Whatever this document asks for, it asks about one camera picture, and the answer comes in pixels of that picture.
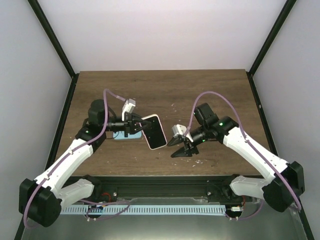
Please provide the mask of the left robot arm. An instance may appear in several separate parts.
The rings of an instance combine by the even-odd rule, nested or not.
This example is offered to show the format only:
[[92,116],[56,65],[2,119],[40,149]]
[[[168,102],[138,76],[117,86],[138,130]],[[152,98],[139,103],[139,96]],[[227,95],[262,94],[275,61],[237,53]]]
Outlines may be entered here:
[[133,110],[136,102],[127,99],[122,108],[121,117],[108,116],[109,108],[105,100],[94,100],[88,110],[88,117],[76,134],[69,148],[45,172],[34,180],[26,178],[19,186],[19,212],[23,215],[23,223],[29,228],[28,219],[43,227],[52,225],[62,210],[89,199],[97,202],[102,196],[102,189],[86,177],[76,183],[64,186],[75,170],[106,140],[106,132],[123,131],[135,134],[152,123]]

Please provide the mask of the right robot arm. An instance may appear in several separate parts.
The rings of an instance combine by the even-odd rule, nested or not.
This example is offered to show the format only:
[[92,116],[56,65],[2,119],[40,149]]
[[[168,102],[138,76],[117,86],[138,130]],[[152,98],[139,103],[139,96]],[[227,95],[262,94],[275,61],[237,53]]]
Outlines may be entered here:
[[213,140],[235,151],[262,175],[262,178],[236,175],[222,188],[225,200],[232,202],[239,196],[262,199],[282,213],[293,205],[294,197],[304,193],[304,169],[298,162],[289,163],[276,156],[242,132],[231,117],[219,118],[208,103],[197,106],[193,115],[200,125],[198,128],[187,131],[184,125],[172,127],[173,137],[167,146],[183,144],[171,154],[172,158],[197,155],[198,145]]

